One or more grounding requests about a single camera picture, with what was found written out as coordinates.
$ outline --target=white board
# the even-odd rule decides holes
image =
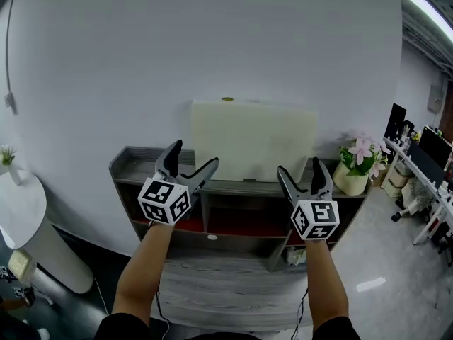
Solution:
[[[312,156],[317,115],[299,106],[250,101],[192,103],[195,163],[219,157],[216,180],[277,181],[283,165],[298,181]]]

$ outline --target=white cylindrical stand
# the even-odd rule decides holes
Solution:
[[[88,292],[93,285],[91,269],[68,247],[46,218],[23,248],[75,293]]]

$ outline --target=computer monitor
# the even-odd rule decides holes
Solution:
[[[445,168],[448,158],[452,152],[452,148],[435,132],[425,127],[418,146],[430,155],[437,165],[439,165],[442,169]]]
[[[394,103],[389,123],[387,123],[387,129],[385,130],[385,137],[389,137],[390,140],[396,139],[396,133],[401,133],[403,129],[404,118],[406,117],[406,109]]]

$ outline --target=desk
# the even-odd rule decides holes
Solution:
[[[428,230],[436,220],[439,218],[443,211],[446,212],[445,220],[448,222],[450,228],[453,229],[453,207],[451,203],[447,202],[447,199],[442,197],[439,192],[437,191],[436,187],[431,183],[430,179],[426,177],[426,175],[415,165],[411,159],[403,152],[403,150],[395,143],[390,141],[389,139],[384,138],[385,142],[395,151],[395,158],[390,165],[389,172],[382,181],[381,188],[384,188],[389,181],[390,175],[395,169],[396,162],[399,158],[407,165],[407,167],[412,170],[412,172],[417,176],[417,179],[424,185],[424,187],[428,188],[428,190],[434,195],[436,199],[439,200],[439,208],[435,211],[435,213],[431,216],[430,221],[426,224],[426,226],[422,229],[420,234],[413,240],[412,244],[417,244],[425,235],[428,233]]]
[[[18,170],[17,186],[9,173],[0,176],[0,232],[11,249],[24,248],[42,267],[75,293],[93,284],[91,269],[67,246],[45,218],[47,199],[39,179]]]

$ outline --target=white wall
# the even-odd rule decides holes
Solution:
[[[403,44],[395,103],[406,109],[406,120],[411,121],[416,130],[422,130],[427,124],[439,125],[442,110],[437,114],[428,110],[428,98],[431,85],[442,87],[444,81],[435,65],[408,43]]]
[[[182,138],[190,148],[190,100],[224,96],[317,110],[321,157],[336,157],[336,140],[350,128],[381,137],[398,78],[401,6],[16,0],[10,48],[14,120],[54,220],[132,253],[137,238],[108,173],[125,145],[165,147]]]

